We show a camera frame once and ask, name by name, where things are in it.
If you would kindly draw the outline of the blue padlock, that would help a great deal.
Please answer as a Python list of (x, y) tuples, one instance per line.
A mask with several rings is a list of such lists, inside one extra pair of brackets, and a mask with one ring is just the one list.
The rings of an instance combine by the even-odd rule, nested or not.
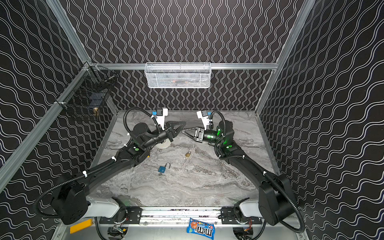
[(159, 176), (162, 176), (166, 169), (169, 169), (171, 167), (171, 163), (166, 163), (164, 166), (160, 166), (158, 169)]

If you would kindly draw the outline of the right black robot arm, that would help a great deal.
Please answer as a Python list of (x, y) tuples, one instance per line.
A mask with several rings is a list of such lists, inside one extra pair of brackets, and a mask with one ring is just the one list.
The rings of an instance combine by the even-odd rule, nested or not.
[(259, 193), (257, 210), (266, 223), (282, 224), (302, 234), (305, 221), (288, 178), (277, 176), (250, 158), (234, 140), (233, 123), (221, 112), (198, 111), (197, 116), (203, 126), (194, 127), (193, 135), (189, 134), (192, 128), (184, 129), (183, 134), (197, 143), (209, 143), (220, 160), (235, 167), (254, 184)]

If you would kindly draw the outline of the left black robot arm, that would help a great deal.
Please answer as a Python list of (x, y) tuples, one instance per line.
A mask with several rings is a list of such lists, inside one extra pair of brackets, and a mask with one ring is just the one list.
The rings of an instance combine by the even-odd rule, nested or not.
[[(139, 111), (148, 116), (155, 125), (151, 131), (146, 123), (129, 128), (127, 116)], [(107, 161), (74, 175), (61, 175), (55, 186), (43, 192), (33, 203), (36, 215), (46, 219), (60, 219), (70, 225), (84, 218), (91, 202), (87, 196), (98, 186), (122, 173), (140, 165), (150, 157), (153, 147), (173, 142), (186, 126), (185, 121), (160, 123), (160, 117), (141, 108), (133, 107), (123, 115), (123, 124), (130, 140)]]

